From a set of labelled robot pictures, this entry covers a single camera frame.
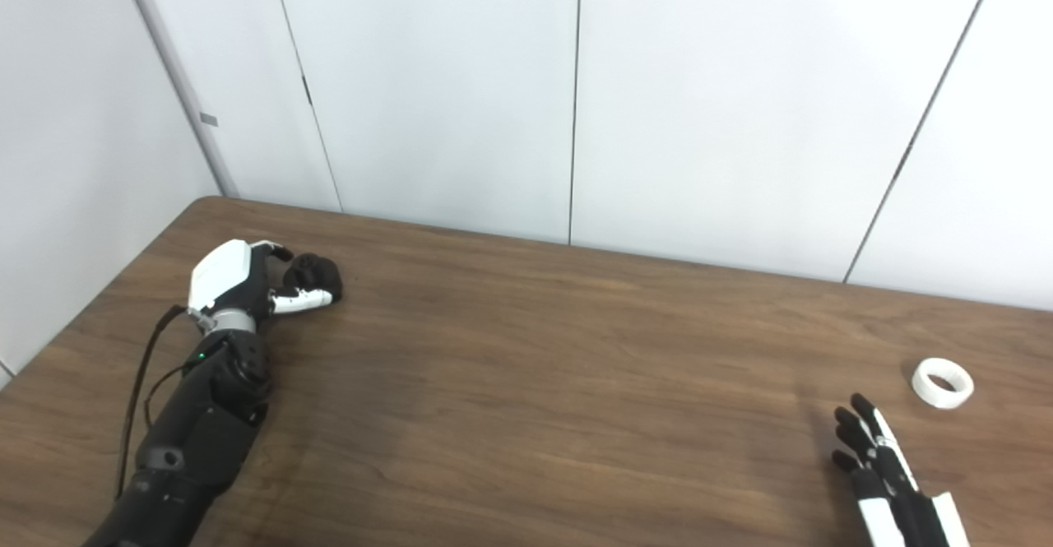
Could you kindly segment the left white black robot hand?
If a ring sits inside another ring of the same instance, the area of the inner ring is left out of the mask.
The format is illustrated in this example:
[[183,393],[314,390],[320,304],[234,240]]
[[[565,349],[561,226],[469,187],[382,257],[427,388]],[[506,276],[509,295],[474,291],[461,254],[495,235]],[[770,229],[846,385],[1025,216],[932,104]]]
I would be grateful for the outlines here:
[[188,313],[214,328],[242,316],[256,326],[274,315],[337,304],[344,288],[330,258],[296,255],[270,240],[231,239],[192,270]]

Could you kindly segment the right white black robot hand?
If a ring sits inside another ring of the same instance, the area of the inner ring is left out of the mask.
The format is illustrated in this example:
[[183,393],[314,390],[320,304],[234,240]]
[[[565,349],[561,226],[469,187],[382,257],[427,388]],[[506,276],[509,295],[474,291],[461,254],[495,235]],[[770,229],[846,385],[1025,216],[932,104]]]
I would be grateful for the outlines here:
[[843,448],[831,460],[850,480],[873,546],[971,544],[952,495],[923,494],[885,413],[872,401],[854,393],[834,417]]

